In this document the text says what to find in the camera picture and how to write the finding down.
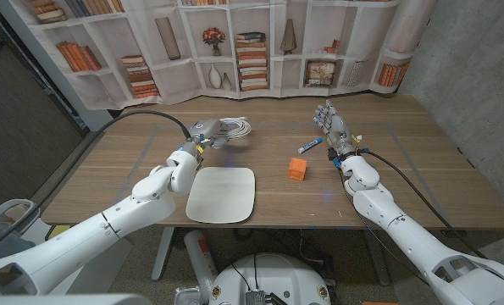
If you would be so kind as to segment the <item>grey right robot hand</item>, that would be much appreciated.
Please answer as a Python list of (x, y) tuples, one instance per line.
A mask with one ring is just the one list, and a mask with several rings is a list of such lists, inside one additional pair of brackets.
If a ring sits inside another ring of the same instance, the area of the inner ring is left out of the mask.
[(356, 154), (349, 127), (329, 99), (325, 105), (317, 106), (313, 121), (325, 134), (330, 148), (333, 148), (338, 156)]

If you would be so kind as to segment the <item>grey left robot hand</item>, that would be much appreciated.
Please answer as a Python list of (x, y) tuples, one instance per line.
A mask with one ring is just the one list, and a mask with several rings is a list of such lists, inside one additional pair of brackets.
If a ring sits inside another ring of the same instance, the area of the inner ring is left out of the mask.
[(220, 119), (197, 121), (189, 130), (191, 139), (202, 147), (221, 148), (229, 141), (228, 126)]

